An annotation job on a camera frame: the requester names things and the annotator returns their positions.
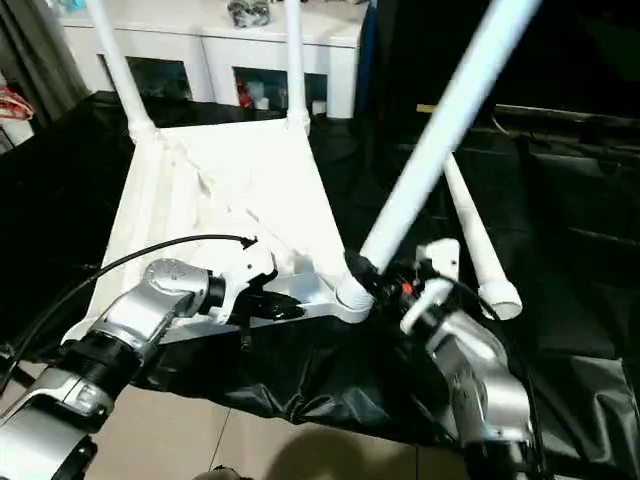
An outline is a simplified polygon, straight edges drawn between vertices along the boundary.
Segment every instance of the floor tile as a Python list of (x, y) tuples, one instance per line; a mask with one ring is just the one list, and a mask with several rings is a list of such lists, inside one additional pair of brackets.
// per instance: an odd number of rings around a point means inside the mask
[[(46, 368), (46, 365), (20, 362), (20, 368), (22, 368), (25, 372), (32, 375), (33, 377), (37, 377)], [(4, 395), (2, 395), (2, 398), (0, 398), (0, 414), (3, 413), (18, 398), (20, 398), (20, 395), (22, 395), (24, 391), (25, 389), (18, 385), (16, 382), (10, 381), (7, 385), (7, 389), (5, 390)]]
[(206, 472), (228, 409), (127, 387), (102, 430), (87, 480), (191, 480)]
[(461, 455), (440, 448), (418, 448), (418, 480), (469, 480)]
[(231, 411), (212, 466), (255, 480), (414, 480), (409, 445)]

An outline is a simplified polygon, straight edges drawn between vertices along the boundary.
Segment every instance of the pipe end cap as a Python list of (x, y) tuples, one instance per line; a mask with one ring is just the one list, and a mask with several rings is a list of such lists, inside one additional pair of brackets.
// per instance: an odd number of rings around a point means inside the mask
[[(493, 307), (500, 320), (511, 320), (522, 312), (522, 300), (516, 287), (507, 279), (485, 283), (478, 289), (478, 294)], [(484, 308), (485, 317), (493, 317)]]

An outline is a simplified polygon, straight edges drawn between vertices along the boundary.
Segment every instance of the shelf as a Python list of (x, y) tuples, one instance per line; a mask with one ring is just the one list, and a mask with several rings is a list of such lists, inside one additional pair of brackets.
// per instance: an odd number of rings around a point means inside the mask
[[(285, 42), (284, 4), (270, 3), (271, 22), (257, 28), (235, 28), (226, 0), (104, 0), (118, 30)], [(302, 4), (305, 45), (357, 48), (367, 3), (309, 0)], [(86, 9), (60, 18), (65, 27), (92, 27)]]

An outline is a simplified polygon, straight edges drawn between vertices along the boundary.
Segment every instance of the black cloth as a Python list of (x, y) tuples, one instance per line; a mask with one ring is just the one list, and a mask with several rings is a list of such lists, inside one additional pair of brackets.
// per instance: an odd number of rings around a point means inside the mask
[[(211, 104), (148, 107), (159, 126), (253, 115)], [(328, 120), (314, 121), (310, 142), (345, 245), (357, 250), (413, 145), (386, 142), (363, 122)], [(98, 96), (3, 157), (7, 264), (20, 281), (3, 290), (0, 339), (18, 335), (29, 315), (88, 274), (80, 266), (99, 263), (131, 152), (121, 110)], [(497, 327), (531, 370), (552, 466), (579, 478), (640, 478), (640, 166), (628, 157), (486, 132), (467, 135), (457, 152), (525, 307)], [(441, 182), (399, 258), (444, 236), (464, 245)], [(461, 269), (474, 286), (464, 249)], [(30, 358), (50, 355), (85, 306), (70, 306)], [(446, 400), (442, 380), (397, 321), (374, 314), (355, 326), (319, 318), (264, 327), (253, 331), (251, 352), (240, 351), (237, 334), (167, 345), (137, 384), (293, 423), (442, 444), (430, 421)]]

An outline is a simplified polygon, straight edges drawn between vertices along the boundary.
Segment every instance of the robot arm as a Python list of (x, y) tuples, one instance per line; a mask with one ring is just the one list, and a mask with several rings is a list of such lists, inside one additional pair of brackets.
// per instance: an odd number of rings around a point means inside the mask
[[(426, 260), (436, 273), (457, 279), (457, 242), (441, 240), (418, 247), (416, 271)], [(447, 382), (449, 404), (440, 424), (457, 438), (472, 479), (540, 478), (534, 451), (531, 404), (523, 384), (509, 370), (504, 346), (488, 329), (446, 305), (453, 285), (435, 277), (396, 283), (400, 327), (424, 339), (427, 353)]]
[[(416, 264), (427, 260), (437, 272), (456, 278), (458, 254), (456, 241), (442, 240), (419, 248)], [(244, 268), (218, 277), (178, 260), (151, 263), (142, 281), (120, 296), (0, 419), (0, 479), (83, 478), (97, 451), (89, 434), (104, 424), (171, 323), (198, 313), (212, 322), (226, 322), (231, 311), (246, 314), (250, 296), (241, 297), (242, 292), (275, 276), (264, 250), (247, 255), (251, 263), (240, 262)], [(536, 478), (529, 398), (510, 373), (500, 341), (461, 310), (443, 307), (450, 282), (414, 280), (410, 288), (402, 282), (396, 278), (400, 293), (392, 303), (405, 313), (400, 327), (425, 340), (447, 381), (450, 402), (440, 422), (459, 440), (472, 478)]]
[(248, 255), (248, 269), (220, 277), (178, 260), (151, 263), (0, 418), (0, 479), (83, 478), (97, 452), (89, 434), (102, 427), (171, 322), (212, 309), (228, 315), (244, 289), (276, 273), (270, 255)]

